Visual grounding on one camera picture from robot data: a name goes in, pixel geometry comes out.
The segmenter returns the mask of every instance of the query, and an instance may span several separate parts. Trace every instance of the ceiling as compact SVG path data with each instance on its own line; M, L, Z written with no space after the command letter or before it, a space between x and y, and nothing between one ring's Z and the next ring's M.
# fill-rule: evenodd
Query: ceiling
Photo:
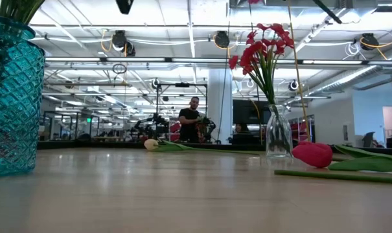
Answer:
M136 57L225 58L226 50L219 49L210 40L218 30L230 29L229 39L231 45L234 45L230 50L232 56L241 55L246 48L245 41L251 30L251 23L253 25L282 23L286 30L290 28L286 8L255 6L250 15L246 6L228 10L228 4L229 0L140 0L134 1L129 15L123 15L119 12L115 0L46 0L30 22L30 26L37 33L32 42L45 49L50 57L123 57L122 53L114 49L105 52L102 46L105 49L110 48L108 41L110 35L115 30L125 30L127 38L135 47ZM373 33L381 45L392 41L392 13L374 12L374 10L375 8L337 10L343 21L343 24L337 24L317 7L294 8L292 23L295 44L297 47L303 44L298 50L298 59L379 60L377 50L356 52L356 47L350 47L349 44L354 39L360 39L363 33ZM325 20L329 20L328 25L324 24ZM380 50L387 52L391 49L392 45ZM285 58L293 59L292 50L286 50ZM128 108L138 110L154 109L153 103L156 102L156 98L153 96L143 98L142 94L155 93L151 84L156 78L161 83L203 84L209 79L209 69L217 68L191 63L181 65L151 63L152 67L148 69L147 63L141 62L127 63L128 71L125 74L115 74L111 69L103 71L97 63L74 64L89 68L78 70L48 68L45 72L44 92L85 93L88 87L89 89L94 87L94 90L100 93L128 94L128 96L112 98L123 102ZM114 64L108 62L104 65L112 67ZM358 67L301 66L299 75L304 89L307 90L350 69L358 69ZM231 75L234 80L235 96L240 97L256 92L255 87L251 87L249 78L244 76L240 69L234 70ZM295 66L279 66L275 71L276 95L296 96L297 93L288 90L288 83L296 78ZM73 83L90 83L90 85L75 85L72 89L56 85L69 80ZM109 83L121 82L127 82L132 86L109 85ZM166 106L188 104L192 95L199 95L200 104L205 105L203 88L172 86L164 94L172 96L168 103L160 100L160 103ZM121 107L109 101L97 102L93 96L54 96L52 99L61 106L82 107L67 102L61 103L56 99L82 102L85 106L103 109Z

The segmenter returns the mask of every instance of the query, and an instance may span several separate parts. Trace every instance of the dark hair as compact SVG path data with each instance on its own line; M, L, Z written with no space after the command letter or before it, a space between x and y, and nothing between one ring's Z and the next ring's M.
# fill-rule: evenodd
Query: dark hair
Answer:
M240 126L240 131L241 132L249 132L249 128L248 128L248 125L246 123L239 123L238 125Z

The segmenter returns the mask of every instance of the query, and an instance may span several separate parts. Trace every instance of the green leaf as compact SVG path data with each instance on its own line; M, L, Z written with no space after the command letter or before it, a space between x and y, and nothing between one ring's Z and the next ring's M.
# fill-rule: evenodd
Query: green leaf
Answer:
M392 159L380 156L363 157L331 164L328 169L338 171L369 170L376 172L392 172Z
M339 151L341 151L342 153L344 153L346 155L353 156L354 158L364 158L364 157L377 156L377 157L385 157L388 159L392 159L392 155L385 155L385 154L381 154L381 153L369 152L369 151L361 150L358 148L352 148L349 146L335 145L335 147Z

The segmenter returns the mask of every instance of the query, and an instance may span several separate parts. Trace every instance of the clear glass vase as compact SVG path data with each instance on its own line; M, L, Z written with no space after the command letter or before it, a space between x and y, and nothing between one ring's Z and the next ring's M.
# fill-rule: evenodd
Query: clear glass vase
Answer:
M266 125L266 152L263 161L270 168L283 169L294 161L292 131L284 116L284 107L269 105L271 117Z
M34 169L45 53L28 26L0 17L0 175Z

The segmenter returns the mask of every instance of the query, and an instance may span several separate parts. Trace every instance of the cable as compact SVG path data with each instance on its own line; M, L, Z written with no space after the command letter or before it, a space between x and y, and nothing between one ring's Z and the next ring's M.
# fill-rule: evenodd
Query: cable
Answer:
M103 31L103 33L102 33L102 39L104 39L104 36L105 36L105 31ZM111 48L112 48L112 37L113 37L113 35L111 36L110 48L109 48L109 49L105 49L105 47L104 47L104 42L103 42L103 41L100 42L100 46L102 47L102 49L103 49L105 52L109 52L109 51L111 50Z
M295 41L295 38L294 38L294 27L292 25L292 15L291 15L291 0L288 0L288 13L289 13L289 20L290 20L290 25L291 25L292 40ZM296 48L295 48L295 42L294 42L294 58L295 58L295 69L297 71L299 95L301 97L301 103L302 103L302 110L303 110L303 114L304 114L304 119L306 119L306 110L305 110L305 103L304 103L304 98L303 98L303 94L302 94L302 85L301 85L301 81L299 79L298 58L297 58L297 51L296 51ZM307 120L305 120L305 125L306 125L306 136L308 137L308 141L310 142L311 141L310 130L309 130L309 125L308 125L308 121Z
M383 52L382 52L379 48L377 48L377 51L383 56L383 58L384 58L385 60L388 60L388 58L386 57L386 55L384 55Z
M230 31L230 13L229 13L229 24L227 26L227 31ZM229 61L229 47L226 48L226 61L224 65L224 82L223 82L223 93L222 93L222 104L220 105L220 119L219 119L219 128L217 133L217 144L220 141L220 130L222 128L222 117L223 117L223 102L224 102L224 89L226 88L226 74L227 74L227 63Z
M364 43L364 42L363 42L363 39L364 39L363 37L360 38L360 43L363 44L363 45L365 45L365 46L372 47L372 48L383 48L383 47L392 45L392 42L386 43L385 45L370 45L370 44L368 44L368 43Z

